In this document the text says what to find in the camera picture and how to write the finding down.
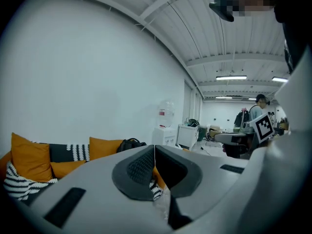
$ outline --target cable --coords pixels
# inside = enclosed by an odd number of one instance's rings
[[[254,27],[254,19],[252,18],[252,30],[250,32],[250,39],[249,39],[249,45],[248,45],[247,53],[249,53],[249,51],[250,51],[250,43],[252,42],[252,36],[253,36],[253,27]]]
[[[195,40],[194,40],[194,38],[193,38],[193,36],[192,36],[190,30],[188,29],[188,27],[186,26],[186,24],[184,23],[184,21],[182,20],[182,18],[181,18],[180,15],[178,14],[178,12],[172,7],[172,5],[171,5],[169,2],[167,2],[167,4],[170,5],[170,7],[175,11],[176,15],[181,19],[181,22],[184,24],[185,28],[186,28],[187,31],[189,32],[189,34],[190,34],[190,36],[191,36],[191,38],[192,38],[192,40],[193,40],[193,42],[194,42],[194,44],[195,44],[195,47],[196,47],[196,49],[197,49],[197,51],[198,51],[199,57],[201,58],[201,54],[200,54],[200,52],[199,52],[199,49],[198,49],[198,47],[197,47],[197,45],[196,45],[196,42],[195,42]]]
[[[206,139],[206,141],[209,141],[209,142],[216,142],[215,139],[210,136],[209,131],[206,134],[205,139]]]
[[[224,34],[223,34],[223,27],[222,27],[222,23],[221,23],[221,18],[220,19],[220,24],[221,24],[221,29],[222,29],[222,37],[223,37],[223,52],[224,52],[224,55],[225,55],[225,44],[224,44]]]
[[[206,74],[206,78],[207,78],[207,82],[208,82],[208,81],[209,81],[209,79],[208,79],[208,75],[207,75],[207,72],[206,72],[205,65],[203,65],[203,68],[204,68],[204,71],[205,71],[205,74]]]
[[[207,150],[206,150],[206,149],[204,149],[202,146],[200,147],[200,149],[201,149],[201,150],[204,150],[207,154],[209,154],[209,155],[211,156],[211,154],[210,154],[210,153],[208,153],[208,152],[207,152]]]

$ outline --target ceiling light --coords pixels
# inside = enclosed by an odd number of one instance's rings
[[[287,82],[288,79],[286,78],[281,78],[281,77],[273,77],[272,81],[279,81],[279,82]]]
[[[217,76],[216,80],[246,80],[247,76]]]
[[[232,97],[224,97],[224,96],[220,96],[220,97],[216,97],[216,99],[232,99]]]

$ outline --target person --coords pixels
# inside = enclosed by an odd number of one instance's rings
[[[270,118],[270,121],[272,123],[272,126],[274,126],[274,112],[268,112],[268,115],[269,115],[269,118]]]
[[[291,74],[299,63],[306,46],[312,45],[309,23],[310,0],[226,0],[228,12],[247,15],[254,11],[274,8],[277,22],[283,25],[285,35],[285,60]]]
[[[267,107],[267,98],[263,94],[257,95],[255,105],[249,110],[249,121],[262,115],[262,109]]]

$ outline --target black and white striped pillow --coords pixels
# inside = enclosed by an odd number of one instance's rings
[[[66,150],[73,153],[74,161],[87,160],[90,161],[89,145],[83,144],[67,144]]]
[[[6,179],[3,182],[3,186],[10,197],[14,197],[18,200],[27,200],[30,194],[36,194],[57,181],[56,178],[53,178],[48,182],[40,183],[26,179],[17,173],[11,162],[8,162]]]
[[[158,186],[158,184],[156,183],[156,181],[155,180],[151,180],[151,182],[150,182],[150,186],[149,186],[149,188],[151,189],[151,191],[152,191],[152,193],[153,193],[153,195],[154,195],[154,201],[156,200],[156,199],[158,199],[160,196],[161,196],[161,194],[162,194],[162,192],[163,192],[163,189],[161,189],[159,186]]]

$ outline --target black backpack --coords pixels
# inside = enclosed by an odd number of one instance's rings
[[[196,119],[189,119],[189,121],[187,122],[187,126],[199,128],[199,122]]]
[[[248,112],[248,110],[245,111],[245,115],[244,115],[244,120],[243,120],[243,122],[249,121],[249,112]],[[240,112],[238,113],[238,115],[236,116],[236,119],[235,119],[235,121],[234,121],[234,126],[235,126],[235,127],[240,127],[240,125],[241,125],[241,123],[242,123],[242,117],[243,117],[243,111],[240,111]]]
[[[116,153],[121,153],[123,151],[140,147],[140,146],[146,146],[145,142],[140,142],[136,138],[130,138],[130,139],[124,139],[120,146],[117,149]]]

